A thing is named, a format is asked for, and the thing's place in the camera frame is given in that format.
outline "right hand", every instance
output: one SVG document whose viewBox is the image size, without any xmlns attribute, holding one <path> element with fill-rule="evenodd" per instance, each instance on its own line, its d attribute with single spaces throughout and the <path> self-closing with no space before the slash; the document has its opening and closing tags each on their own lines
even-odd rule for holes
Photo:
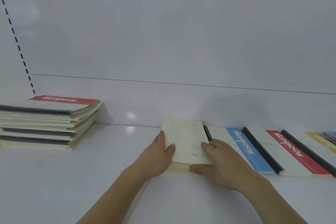
<svg viewBox="0 0 336 224">
<path fill-rule="evenodd" d="M 195 164 L 190 167 L 190 172 L 204 175 L 223 188 L 240 192 L 247 185 L 265 179 L 227 143 L 214 139 L 201 145 L 212 158 L 213 166 Z"/>
</svg>

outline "black notebook spine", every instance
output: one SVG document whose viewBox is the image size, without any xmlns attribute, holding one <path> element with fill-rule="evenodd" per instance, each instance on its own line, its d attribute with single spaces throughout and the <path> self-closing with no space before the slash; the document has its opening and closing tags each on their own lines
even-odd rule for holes
<svg viewBox="0 0 336 224">
<path fill-rule="evenodd" d="M 210 132 L 208 130 L 208 127 L 204 125 L 203 128 L 204 128 L 205 134 L 207 135 L 208 141 L 209 142 L 213 141 L 212 136 L 211 136 L 211 134 L 210 134 Z"/>
<path fill-rule="evenodd" d="M 288 138 L 293 144 L 295 144 L 298 148 L 300 148 L 300 150 L 302 150 L 305 154 L 307 154 L 310 158 L 312 158 L 317 164 L 319 164 L 321 167 L 323 167 L 325 170 L 331 173 L 334 177 L 336 177 L 336 168 L 333 165 L 329 164 L 323 158 L 318 156 L 315 152 L 313 152 L 311 149 L 309 149 L 307 146 L 305 146 L 303 143 L 301 143 L 299 140 L 293 137 L 286 130 L 281 131 L 281 134 L 283 134 L 286 138 Z"/>
<path fill-rule="evenodd" d="M 274 172 L 279 174 L 285 171 L 282 166 L 265 150 L 265 148 L 258 142 L 258 140 L 252 135 L 248 128 L 244 127 L 242 132 L 250 140 L 253 146 L 259 151 L 260 155 L 266 160 L 266 162 L 273 168 Z"/>
</svg>

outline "white wall panel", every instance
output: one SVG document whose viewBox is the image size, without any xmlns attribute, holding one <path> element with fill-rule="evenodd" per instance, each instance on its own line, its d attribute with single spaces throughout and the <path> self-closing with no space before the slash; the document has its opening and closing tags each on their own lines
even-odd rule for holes
<svg viewBox="0 0 336 224">
<path fill-rule="evenodd" d="M 0 0 L 0 104 L 35 96 L 14 37 Z"/>
<path fill-rule="evenodd" d="M 174 115 L 218 127 L 336 129 L 336 95 L 34 75 L 38 95 L 97 98 L 99 123 L 161 127 Z"/>
<path fill-rule="evenodd" d="M 7 0 L 35 74 L 336 94 L 336 0 Z"/>
<path fill-rule="evenodd" d="M 158 132 L 95 125 L 73 152 L 0 149 L 1 223 L 76 223 Z M 335 178 L 266 177 L 308 223 L 335 223 Z M 236 191 L 220 189 L 198 175 L 163 174 L 140 190 L 125 223 L 262 222 Z"/>
</svg>

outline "horizontal seam line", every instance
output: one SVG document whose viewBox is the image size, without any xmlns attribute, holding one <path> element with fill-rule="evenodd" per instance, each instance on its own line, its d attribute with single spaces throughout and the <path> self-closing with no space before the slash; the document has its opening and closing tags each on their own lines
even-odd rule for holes
<svg viewBox="0 0 336 224">
<path fill-rule="evenodd" d="M 66 78 L 83 78 L 83 79 L 95 79 L 95 80 L 109 80 L 109 81 L 121 81 L 121 82 L 146 82 L 146 81 L 120 80 L 120 79 L 107 79 L 107 78 L 92 78 L 92 77 L 65 76 L 65 75 L 50 75 L 50 74 L 31 74 L 31 75 L 66 77 Z M 170 83 L 170 82 L 148 82 L 148 83 L 162 83 L 162 84 L 172 84 L 172 85 L 217 87 L 217 88 L 243 89 L 243 90 L 268 90 L 268 89 L 254 89 L 254 88 L 240 88 L 240 87 L 229 87 L 229 86 L 198 85 L 198 84 L 184 84 L 184 83 Z M 297 92 L 297 93 L 336 95 L 336 93 L 322 93 L 322 92 L 308 92 L 308 91 L 294 91 L 294 90 L 269 90 L 269 91 L 282 91 L 282 92 Z"/>
</svg>

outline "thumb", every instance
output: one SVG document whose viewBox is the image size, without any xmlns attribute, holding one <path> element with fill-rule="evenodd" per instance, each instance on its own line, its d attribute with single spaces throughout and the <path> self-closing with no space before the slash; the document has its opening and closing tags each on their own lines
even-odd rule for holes
<svg viewBox="0 0 336 224">
<path fill-rule="evenodd" d="M 196 164 L 190 167 L 190 172 L 198 174 L 198 175 L 204 175 L 207 177 L 211 175 L 212 170 L 213 170 L 213 167 L 209 167 L 207 165 L 202 165 L 202 164 Z"/>
<path fill-rule="evenodd" d="M 169 160 L 172 159 L 174 153 L 175 153 L 175 144 L 171 144 L 170 146 L 168 146 L 167 150 L 166 150 L 166 153 L 167 153 L 167 156 L 169 157 Z"/>
</svg>

